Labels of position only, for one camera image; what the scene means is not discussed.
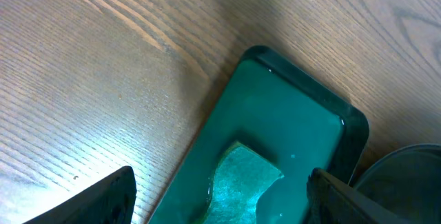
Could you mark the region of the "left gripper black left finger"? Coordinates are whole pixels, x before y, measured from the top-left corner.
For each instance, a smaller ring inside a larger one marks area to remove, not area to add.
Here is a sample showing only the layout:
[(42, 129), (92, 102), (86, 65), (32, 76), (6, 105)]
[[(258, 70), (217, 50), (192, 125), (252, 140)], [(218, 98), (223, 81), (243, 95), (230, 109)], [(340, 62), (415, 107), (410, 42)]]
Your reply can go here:
[(123, 166), (25, 224), (130, 224), (135, 201), (134, 170)]

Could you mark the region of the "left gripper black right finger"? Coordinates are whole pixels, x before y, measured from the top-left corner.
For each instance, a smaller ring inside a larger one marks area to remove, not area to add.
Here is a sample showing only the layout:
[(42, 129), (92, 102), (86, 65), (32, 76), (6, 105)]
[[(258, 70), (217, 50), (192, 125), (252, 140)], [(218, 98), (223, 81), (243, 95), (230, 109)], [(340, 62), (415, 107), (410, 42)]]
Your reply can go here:
[(313, 169), (308, 177), (307, 198), (310, 206), (307, 215), (308, 223), (394, 224), (407, 222), (319, 167)]

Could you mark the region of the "green wavy sponge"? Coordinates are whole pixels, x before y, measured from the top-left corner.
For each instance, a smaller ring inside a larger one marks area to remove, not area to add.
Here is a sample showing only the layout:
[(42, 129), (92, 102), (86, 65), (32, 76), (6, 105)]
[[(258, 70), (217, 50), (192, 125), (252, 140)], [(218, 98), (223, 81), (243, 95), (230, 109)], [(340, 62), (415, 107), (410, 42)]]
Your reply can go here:
[(214, 172), (211, 201), (201, 223), (256, 223), (259, 198), (282, 177), (267, 159), (233, 143)]

